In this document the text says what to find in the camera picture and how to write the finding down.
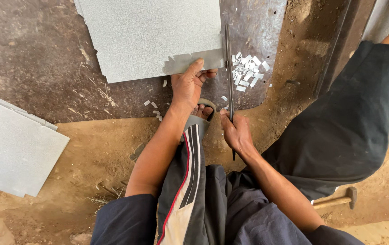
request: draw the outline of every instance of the wooden hammer handle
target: wooden hammer handle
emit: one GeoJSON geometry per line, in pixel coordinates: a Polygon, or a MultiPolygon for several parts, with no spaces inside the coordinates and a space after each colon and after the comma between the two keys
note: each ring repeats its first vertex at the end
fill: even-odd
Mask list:
{"type": "Polygon", "coordinates": [[[330,207],[330,206],[333,206],[333,205],[338,205],[338,204],[342,204],[342,203],[348,203],[348,202],[351,202],[351,201],[352,201],[352,199],[349,198],[349,197],[337,198],[337,199],[333,199],[333,200],[329,200],[329,201],[323,201],[323,202],[319,202],[319,203],[314,203],[313,207],[315,209],[326,208],[326,207],[330,207]]]}

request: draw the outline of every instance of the right hand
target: right hand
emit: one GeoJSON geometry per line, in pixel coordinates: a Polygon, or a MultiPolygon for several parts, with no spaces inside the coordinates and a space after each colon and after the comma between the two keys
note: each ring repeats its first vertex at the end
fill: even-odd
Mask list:
{"type": "Polygon", "coordinates": [[[226,109],[222,109],[220,110],[220,120],[222,130],[224,130],[224,140],[239,156],[252,151],[258,152],[253,146],[249,118],[234,114],[232,117],[233,122],[231,122],[229,113],[226,109]]]}

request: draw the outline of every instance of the shirt sleeve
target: shirt sleeve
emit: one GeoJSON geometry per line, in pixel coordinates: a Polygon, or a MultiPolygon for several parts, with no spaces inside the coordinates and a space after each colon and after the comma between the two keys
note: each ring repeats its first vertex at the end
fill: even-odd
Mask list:
{"type": "Polygon", "coordinates": [[[325,225],[304,234],[313,245],[364,245],[349,233],[325,225]]]}
{"type": "Polygon", "coordinates": [[[151,194],[111,201],[97,213],[90,245],[153,244],[156,213],[157,199],[151,194]]]}

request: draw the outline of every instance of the foot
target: foot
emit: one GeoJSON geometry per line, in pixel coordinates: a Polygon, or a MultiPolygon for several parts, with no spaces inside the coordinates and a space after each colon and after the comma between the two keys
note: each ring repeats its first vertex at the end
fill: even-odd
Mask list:
{"type": "Polygon", "coordinates": [[[209,106],[205,107],[205,105],[197,105],[192,112],[192,115],[196,115],[204,120],[206,120],[210,114],[213,113],[213,109],[209,106]]]}

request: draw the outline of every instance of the red stripe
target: red stripe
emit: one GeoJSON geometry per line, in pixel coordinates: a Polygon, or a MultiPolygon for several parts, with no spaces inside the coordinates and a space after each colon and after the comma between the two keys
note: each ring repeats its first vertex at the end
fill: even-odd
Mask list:
{"type": "Polygon", "coordinates": [[[157,245],[160,245],[161,241],[163,240],[163,237],[165,237],[165,227],[166,227],[167,220],[169,219],[170,213],[172,212],[173,206],[175,205],[176,198],[178,197],[178,194],[179,194],[179,192],[181,191],[182,186],[184,186],[184,183],[185,183],[185,181],[187,180],[187,175],[188,175],[188,161],[189,161],[189,159],[190,159],[190,151],[189,151],[189,149],[188,149],[188,141],[187,141],[187,137],[186,137],[185,133],[183,133],[182,135],[184,135],[185,145],[186,145],[186,147],[187,147],[187,170],[186,170],[186,172],[185,172],[184,181],[182,181],[182,184],[181,184],[181,186],[179,187],[178,192],[176,192],[175,199],[173,199],[172,206],[170,207],[169,213],[168,213],[168,215],[167,215],[167,217],[166,217],[166,219],[165,219],[165,222],[163,223],[163,234],[161,235],[159,241],[157,242],[157,245]]]}

